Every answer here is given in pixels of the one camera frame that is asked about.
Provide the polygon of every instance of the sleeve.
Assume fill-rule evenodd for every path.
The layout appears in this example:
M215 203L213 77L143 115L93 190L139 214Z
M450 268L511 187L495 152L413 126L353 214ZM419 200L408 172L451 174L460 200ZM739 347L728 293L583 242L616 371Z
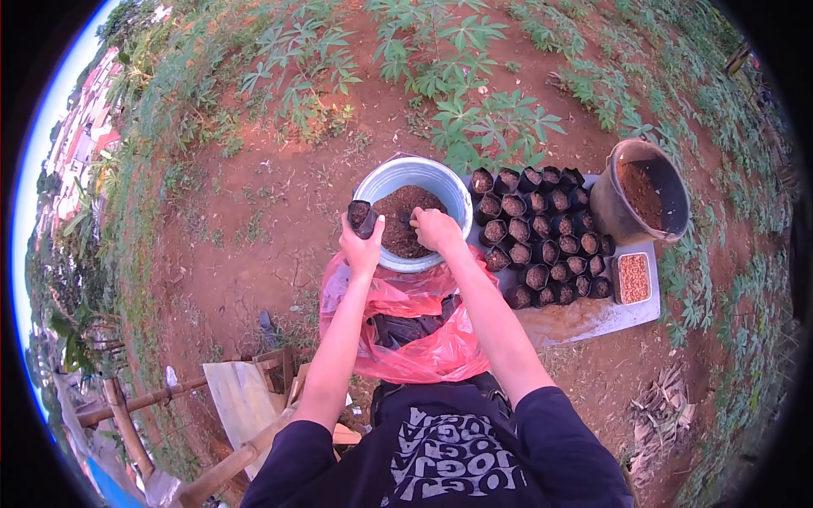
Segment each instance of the sleeve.
M274 437L271 453L249 484L240 507L279 506L335 464L333 438L327 428L306 420L292 422Z
M633 505L620 466L561 389L532 391L514 417L523 454L553 506Z

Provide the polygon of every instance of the left hand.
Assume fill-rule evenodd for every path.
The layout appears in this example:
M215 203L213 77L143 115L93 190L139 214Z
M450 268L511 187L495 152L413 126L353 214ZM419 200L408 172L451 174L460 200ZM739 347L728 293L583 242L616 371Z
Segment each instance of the left hand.
M384 234L384 216L379 215L372 236L362 240L347 222L347 212L341 214L341 238L339 246L347 258L353 277L372 279L381 257L381 235Z

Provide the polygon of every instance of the bucket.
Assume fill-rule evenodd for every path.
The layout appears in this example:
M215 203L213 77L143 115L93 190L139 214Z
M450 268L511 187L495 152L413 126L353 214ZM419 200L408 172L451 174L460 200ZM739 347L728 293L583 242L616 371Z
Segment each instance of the bucket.
M642 171L657 190L661 228L646 224L630 205L619 180L619 167L629 164ZM689 195L680 174L658 146L628 139L612 149L604 171L590 190L590 207L596 229L612 235L618 245L643 241L679 241L689 226Z
M457 221L463 238L472 230L472 196L466 186L448 167L423 157L402 157L377 167L362 180L353 199L375 203L404 185L417 185L437 196L446 212ZM384 268L413 273L428 270L443 263L437 252L416 259L400 258L381 247L378 262Z

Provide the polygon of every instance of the bamboo pole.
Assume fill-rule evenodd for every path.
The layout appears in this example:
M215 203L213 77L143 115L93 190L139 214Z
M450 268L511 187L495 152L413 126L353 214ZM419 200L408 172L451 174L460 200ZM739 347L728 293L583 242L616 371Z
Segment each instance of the bamboo pole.
M127 411L127 406L124 404L124 394L121 393L121 386L119 385L119 378L105 379L104 391L107 395L107 403L110 404L113 410L113 420L116 427L119 428L121 439L124 441L124 448L127 454L134 458L138 469L141 470L141 476L144 482L152 476L155 468L153 467L150 457L147 455L141 439L138 437L138 432L133 426L133 421L130 419L130 413Z
M188 392L189 390L200 388L204 386L206 383L207 383L206 377L201 376L198 377L197 379L185 381L183 383L176 384L175 386L171 386L163 390L156 390L153 393L147 393L146 395L142 395L141 397L129 399L125 402L127 412L132 413L137 409L152 406L156 402L161 402L164 399L168 399L170 395L172 395L172 397L175 397L176 395ZM105 407L100 410L88 411L86 413L80 412L76 416L79 417L79 424L82 427L90 427L91 425L95 425L96 423L99 423L104 419L113 418L113 410L110 407Z
M298 406L299 403L295 402L292 406L286 407L271 425L261 430L251 441L243 443L239 450L205 471L191 484L182 487L176 498L180 505L183 508L199 508L209 496L257 460L265 450L271 447L276 434L285 425L288 425Z

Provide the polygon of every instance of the fingers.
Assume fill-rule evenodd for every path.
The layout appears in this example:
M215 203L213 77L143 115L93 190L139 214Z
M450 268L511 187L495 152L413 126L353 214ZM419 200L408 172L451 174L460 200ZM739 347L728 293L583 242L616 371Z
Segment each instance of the fingers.
M350 226L350 222L347 220L347 212L344 212L341 214L341 234L346 235L350 233L355 234L353 228Z
M376 245L381 245L381 236L384 234L384 221L384 216L379 215L378 220L376 220L376 226L372 229L371 240L373 240Z

